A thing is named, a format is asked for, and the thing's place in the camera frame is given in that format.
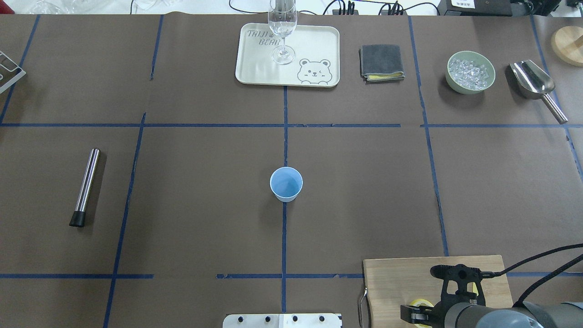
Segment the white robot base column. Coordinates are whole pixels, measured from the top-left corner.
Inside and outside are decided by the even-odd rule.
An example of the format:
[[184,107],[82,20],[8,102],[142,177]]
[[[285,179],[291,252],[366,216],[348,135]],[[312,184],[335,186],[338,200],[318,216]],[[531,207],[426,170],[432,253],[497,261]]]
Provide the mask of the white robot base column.
[[223,328],[342,328],[343,320],[336,313],[262,313],[231,314]]

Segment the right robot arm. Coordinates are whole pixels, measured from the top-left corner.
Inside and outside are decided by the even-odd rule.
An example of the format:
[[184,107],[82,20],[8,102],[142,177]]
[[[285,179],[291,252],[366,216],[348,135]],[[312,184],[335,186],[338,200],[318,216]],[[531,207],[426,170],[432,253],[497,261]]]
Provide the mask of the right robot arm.
[[581,302],[548,306],[525,302],[511,308],[462,302],[441,313],[435,307],[400,305],[400,318],[431,328],[581,328],[583,309]]

